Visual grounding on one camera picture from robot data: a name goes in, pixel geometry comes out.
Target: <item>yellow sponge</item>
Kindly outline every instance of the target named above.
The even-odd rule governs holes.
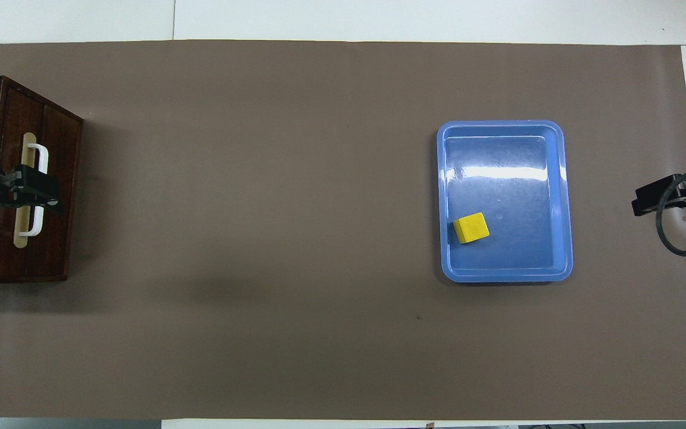
[[[465,244],[490,236],[485,224],[484,214],[476,213],[460,217],[454,221],[454,230],[460,238],[460,243]]]

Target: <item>black cable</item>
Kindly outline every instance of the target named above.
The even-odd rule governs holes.
[[[686,256],[686,250],[681,250],[678,247],[675,247],[669,239],[667,239],[665,232],[663,231],[663,209],[666,206],[666,203],[669,202],[669,197],[671,197],[672,192],[674,192],[675,188],[681,183],[686,181],[686,173],[678,176],[676,179],[674,179],[671,183],[669,183],[669,186],[666,188],[666,190],[663,191],[661,194],[661,199],[658,201],[658,207],[656,209],[656,230],[658,231],[658,237],[661,239],[661,243],[666,247],[666,249],[669,249],[672,251],[672,253],[675,253],[679,256]]]

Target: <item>white handle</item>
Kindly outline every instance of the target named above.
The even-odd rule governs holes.
[[[46,168],[49,166],[49,150],[41,144],[29,143],[28,147],[35,149],[39,153],[39,167],[38,171],[46,174]],[[39,235],[41,226],[44,223],[44,207],[36,206],[33,208],[33,226],[30,231],[21,232],[21,237],[33,237]]]

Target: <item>dark brown wooden box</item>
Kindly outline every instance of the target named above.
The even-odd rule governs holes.
[[[60,182],[65,205],[62,214],[44,213],[41,233],[22,249],[13,244],[15,210],[0,207],[0,283],[67,278],[81,130],[78,116],[0,76],[0,169],[10,172],[21,163],[23,134],[34,133],[49,149],[48,174]]]

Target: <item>white table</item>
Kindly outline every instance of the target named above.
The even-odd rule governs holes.
[[[0,43],[171,39],[678,44],[686,79],[686,0],[0,0]],[[232,428],[422,424],[164,422]],[[489,422],[441,425],[471,424]]]

